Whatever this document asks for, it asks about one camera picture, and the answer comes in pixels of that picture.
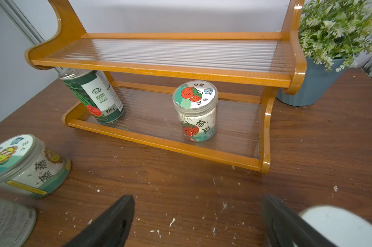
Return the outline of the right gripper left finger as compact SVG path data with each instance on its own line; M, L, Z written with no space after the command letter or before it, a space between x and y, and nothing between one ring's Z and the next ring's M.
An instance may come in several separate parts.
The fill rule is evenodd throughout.
M123 247L134 218L135 201L124 195L65 244L66 247Z

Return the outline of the yellow flower seed jar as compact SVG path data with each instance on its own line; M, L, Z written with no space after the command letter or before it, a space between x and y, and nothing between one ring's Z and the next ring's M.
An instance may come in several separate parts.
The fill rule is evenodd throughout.
M36 224L36 209L0 199L0 247L21 247Z

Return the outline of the white lid seed can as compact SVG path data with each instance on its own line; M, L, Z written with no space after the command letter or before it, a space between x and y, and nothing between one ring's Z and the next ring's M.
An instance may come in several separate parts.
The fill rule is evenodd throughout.
M346 209L316 205L299 216L337 247L372 247L372 224Z

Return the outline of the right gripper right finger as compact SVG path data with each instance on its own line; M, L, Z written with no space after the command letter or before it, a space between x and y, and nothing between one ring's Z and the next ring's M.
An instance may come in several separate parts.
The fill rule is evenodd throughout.
M333 247L281 199L265 195L262 202L266 247Z

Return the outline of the tomato seed jar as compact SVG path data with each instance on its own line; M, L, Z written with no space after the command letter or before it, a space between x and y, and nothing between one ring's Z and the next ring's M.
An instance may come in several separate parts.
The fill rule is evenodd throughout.
M218 91L202 80L189 81L173 93L174 107L184 136L192 142L205 142L216 132Z

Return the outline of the sunflower seed jar green label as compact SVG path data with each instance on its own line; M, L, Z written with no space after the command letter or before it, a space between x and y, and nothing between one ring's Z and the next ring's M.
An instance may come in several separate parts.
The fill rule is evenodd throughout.
M72 162L37 137L22 134L0 144L0 189L42 198L67 179Z

